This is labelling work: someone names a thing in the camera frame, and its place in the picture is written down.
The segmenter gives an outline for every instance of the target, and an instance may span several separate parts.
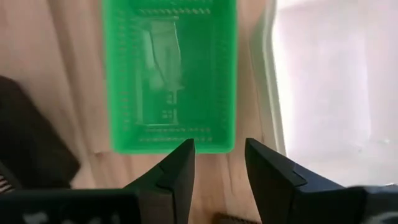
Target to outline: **white plastic bin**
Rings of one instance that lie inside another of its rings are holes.
[[[398,182],[398,1],[267,3],[251,43],[265,143],[343,185]]]

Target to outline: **wooden surface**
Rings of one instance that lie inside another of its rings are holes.
[[[259,220],[244,162],[244,140],[261,140],[248,37],[264,0],[241,0],[236,147],[198,155],[190,223],[216,212]],[[76,188],[122,187],[158,156],[111,152],[98,0],[0,0],[0,74],[17,80],[80,159]]]

